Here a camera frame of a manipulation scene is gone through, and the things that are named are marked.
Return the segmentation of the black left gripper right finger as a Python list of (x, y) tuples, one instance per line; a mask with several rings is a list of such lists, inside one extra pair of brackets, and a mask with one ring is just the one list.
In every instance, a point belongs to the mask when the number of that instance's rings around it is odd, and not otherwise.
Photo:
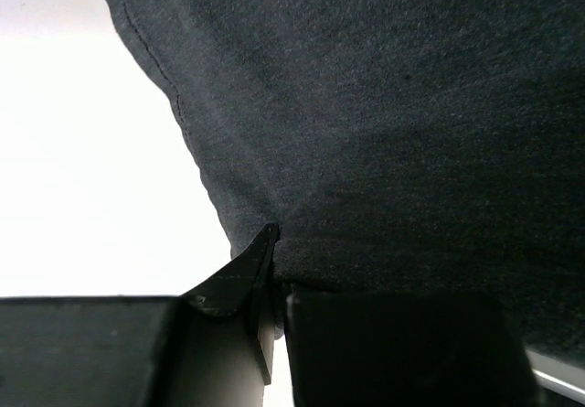
[(292, 286), (285, 337), (299, 406), (540, 406), (525, 347), (490, 295)]

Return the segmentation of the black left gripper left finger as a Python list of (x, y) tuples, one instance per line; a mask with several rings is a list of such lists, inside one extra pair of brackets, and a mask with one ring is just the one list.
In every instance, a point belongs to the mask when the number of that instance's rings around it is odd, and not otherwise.
[(272, 254), (265, 226), (179, 296), (5, 298), (4, 406), (259, 406), (271, 383)]

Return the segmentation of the black trousers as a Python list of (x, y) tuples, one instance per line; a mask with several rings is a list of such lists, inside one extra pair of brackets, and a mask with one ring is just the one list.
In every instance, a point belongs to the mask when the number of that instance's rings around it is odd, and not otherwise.
[(277, 280), (476, 289), (584, 363), (584, 0), (105, 0), (233, 254)]

